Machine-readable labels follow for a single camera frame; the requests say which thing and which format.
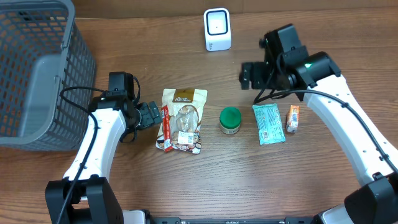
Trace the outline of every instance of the green lid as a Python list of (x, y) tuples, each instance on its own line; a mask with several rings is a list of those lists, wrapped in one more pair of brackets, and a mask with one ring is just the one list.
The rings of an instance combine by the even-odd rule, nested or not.
[(234, 107), (227, 107), (220, 114), (220, 123), (224, 128), (237, 128), (242, 122), (241, 112)]

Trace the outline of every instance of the can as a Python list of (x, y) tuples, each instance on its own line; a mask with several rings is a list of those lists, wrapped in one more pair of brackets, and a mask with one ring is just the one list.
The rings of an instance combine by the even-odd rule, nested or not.
[(220, 129), (225, 134), (235, 134), (239, 131), (242, 114), (235, 107), (227, 107), (220, 114)]

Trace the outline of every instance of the blue packet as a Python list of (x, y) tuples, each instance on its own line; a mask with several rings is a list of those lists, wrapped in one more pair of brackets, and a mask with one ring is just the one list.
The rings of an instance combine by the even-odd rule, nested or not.
[(271, 105), (253, 105), (254, 115), (259, 128), (260, 145), (284, 142), (285, 134), (276, 103)]

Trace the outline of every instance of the wood grain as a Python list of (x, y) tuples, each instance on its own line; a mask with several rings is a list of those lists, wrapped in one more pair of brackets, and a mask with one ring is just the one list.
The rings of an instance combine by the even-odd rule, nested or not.
[(230, 13), (309, 11), (398, 6), (392, 0), (73, 0), (80, 18), (120, 19), (160, 16), (199, 16), (225, 7)]
[[(310, 53), (330, 54), (361, 106), (398, 146), (397, 15), (398, 7), (236, 14), (232, 49), (212, 53), (201, 16), (77, 21), (98, 64), (96, 87), (107, 88), (108, 73), (124, 70), (138, 77), (142, 100), (158, 105), (164, 88), (208, 90), (201, 154), (156, 149), (158, 127), (119, 144), (110, 183), (122, 208), (182, 218), (282, 218), (341, 203), (359, 185), (329, 130), (290, 96), (277, 103), (282, 116), (291, 104), (302, 106), (298, 133), (259, 146), (251, 109), (258, 91), (240, 90), (240, 64), (262, 60), (258, 39), (293, 22)], [(243, 115), (234, 136), (218, 128), (225, 106)], [(0, 150), (0, 223), (50, 222), (45, 186), (62, 178), (76, 151)]]

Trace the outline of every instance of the laundry basket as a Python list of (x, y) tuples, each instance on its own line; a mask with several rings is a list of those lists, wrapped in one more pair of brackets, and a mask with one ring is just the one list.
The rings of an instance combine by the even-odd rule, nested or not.
[[(88, 116), (59, 97), (93, 86), (95, 61), (68, 0), (0, 0), (0, 145), (27, 150), (77, 148)], [(65, 96), (82, 107), (88, 90)]]

